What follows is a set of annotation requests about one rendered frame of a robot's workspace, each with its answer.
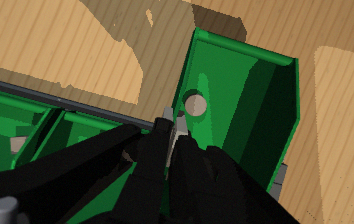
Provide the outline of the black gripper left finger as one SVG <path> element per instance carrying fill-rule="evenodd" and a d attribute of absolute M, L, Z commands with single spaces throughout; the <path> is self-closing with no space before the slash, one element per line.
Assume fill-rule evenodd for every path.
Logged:
<path fill-rule="evenodd" d="M 173 108 L 165 106 L 149 134 L 122 124 L 1 171 L 0 224 L 65 224 L 133 162 L 104 224 L 158 224 L 173 125 Z"/>

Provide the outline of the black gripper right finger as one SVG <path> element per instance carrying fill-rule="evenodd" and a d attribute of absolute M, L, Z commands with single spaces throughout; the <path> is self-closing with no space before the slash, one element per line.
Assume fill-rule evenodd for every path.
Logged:
<path fill-rule="evenodd" d="M 166 167 L 170 218 L 194 224 L 300 224 L 224 150 L 199 148 L 181 110 Z"/>

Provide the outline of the green bin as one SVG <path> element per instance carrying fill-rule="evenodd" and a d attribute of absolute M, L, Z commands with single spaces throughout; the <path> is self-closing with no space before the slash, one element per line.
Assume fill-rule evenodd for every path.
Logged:
<path fill-rule="evenodd" d="M 60 114 L 53 105 L 0 91 L 0 172 L 29 163 Z M 11 155 L 10 137 L 27 135 Z"/>
<path fill-rule="evenodd" d="M 207 102 L 200 116 L 185 110 L 194 93 Z M 194 33 L 171 108 L 174 124 L 184 111 L 199 148 L 220 147 L 269 193 L 300 122 L 299 66 L 286 55 Z"/>
<path fill-rule="evenodd" d="M 83 112 L 59 115 L 30 162 L 118 127 L 122 124 L 124 123 Z M 110 186 L 102 191 L 66 223 L 78 224 L 99 213 L 112 211 L 129 174 L 132 174 L 136 164 L 137 162 L 133 162 L 130 169 L 128 169 L 123 175 L 115 180 Z"/>

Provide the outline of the grey round disc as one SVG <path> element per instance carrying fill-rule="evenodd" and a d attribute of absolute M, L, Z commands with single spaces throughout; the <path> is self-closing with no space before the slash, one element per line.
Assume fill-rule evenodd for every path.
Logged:
<path fill-rule="evenodd" d="M 200 116 L 206 111 L 207 102 L 202 95 L 194 93 L 185 99 L 184 106 L 191 116 Z"/>

